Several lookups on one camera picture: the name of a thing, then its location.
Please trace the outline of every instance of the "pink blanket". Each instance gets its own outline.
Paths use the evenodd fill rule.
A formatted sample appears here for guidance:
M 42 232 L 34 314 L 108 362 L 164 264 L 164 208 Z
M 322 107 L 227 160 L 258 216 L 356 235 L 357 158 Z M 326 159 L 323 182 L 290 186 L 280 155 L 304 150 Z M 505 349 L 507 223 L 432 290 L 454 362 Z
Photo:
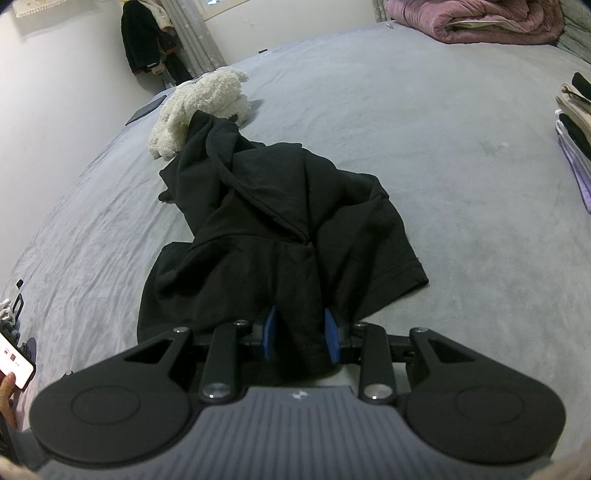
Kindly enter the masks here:
M 388 0 L 386 11 L 444 43 L 541 44 L 564 27 L 558 0 Z

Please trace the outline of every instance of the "gray blanket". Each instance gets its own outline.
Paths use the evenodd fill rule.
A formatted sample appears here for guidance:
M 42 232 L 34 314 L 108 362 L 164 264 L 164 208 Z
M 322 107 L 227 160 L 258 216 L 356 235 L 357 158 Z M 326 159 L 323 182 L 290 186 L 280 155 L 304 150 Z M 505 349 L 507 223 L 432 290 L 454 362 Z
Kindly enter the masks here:
M 445 45 L 385 24 L 237 66 L 254 107 L 244 136 L 372 173 L 401 214 L 430 285 L 369 320 L 400 335 L 431 327 L 551 385 L 568 412 L 558 453 L 590 436 L 591 216 L 556 140 L 554 97 L 591 67 L 550 46 Z M 21 417 L 65 371 L 134 345 L 160 249 L 192 239 L 157 200 L 157 116 L 92 161 L 15 267 L 24 337 L 38 342 Z
M 558 48 L 591 63 L 591 9 L 582 0 L 560 0 L 564 15 L 564 33 Z

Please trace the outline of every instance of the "fluffy white stuffed animal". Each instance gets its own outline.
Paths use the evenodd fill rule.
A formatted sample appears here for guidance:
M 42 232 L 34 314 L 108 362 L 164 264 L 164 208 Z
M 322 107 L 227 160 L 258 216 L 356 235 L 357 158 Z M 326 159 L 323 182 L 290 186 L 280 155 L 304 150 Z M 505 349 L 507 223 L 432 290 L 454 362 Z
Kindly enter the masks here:
M 223 67 L 206 73 L 197 82 L 177 87 L 160 110 L 160 117 L 150 133 L 148 149 L 154 158 L 173 158 L 187 139 L 187 130 L 197 110 L 220 118 L 236 117 L 241 125 L 248 118 L 251 104 L 241 94 L 241 83 L 248 80 L 245 72 Z

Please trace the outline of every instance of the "gray textured grip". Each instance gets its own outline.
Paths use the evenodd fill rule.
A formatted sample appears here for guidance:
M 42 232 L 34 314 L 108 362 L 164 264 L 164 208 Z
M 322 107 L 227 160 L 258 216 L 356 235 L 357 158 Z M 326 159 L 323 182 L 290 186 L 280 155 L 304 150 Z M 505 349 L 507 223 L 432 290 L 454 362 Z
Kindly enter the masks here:
M 524 480 L 546 464 L 459 462 L 424 444 L 396 410 L 365 404 L 347 386 L 253 387 L 234 404 L 206 408 L 180 442 L 148 461 L 92 471 L 51 460 L 39 473 L 47 480 Z

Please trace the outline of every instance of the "metal bolt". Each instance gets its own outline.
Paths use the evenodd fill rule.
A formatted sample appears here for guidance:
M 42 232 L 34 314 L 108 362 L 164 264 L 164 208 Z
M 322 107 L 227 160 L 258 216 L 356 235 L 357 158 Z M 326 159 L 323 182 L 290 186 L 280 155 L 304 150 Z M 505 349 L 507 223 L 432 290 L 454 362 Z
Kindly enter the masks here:
M 209 398 L 224 398 L 232 393 L 232 390 L 230 389 L 230 385 L 215 382 L 205 385 L 202 389 L 202 393 Z
M 363 389 L 363 394 L 372 400 L 383 400 L 394 393 L 392 387 L 383 383 L 372 383 Z

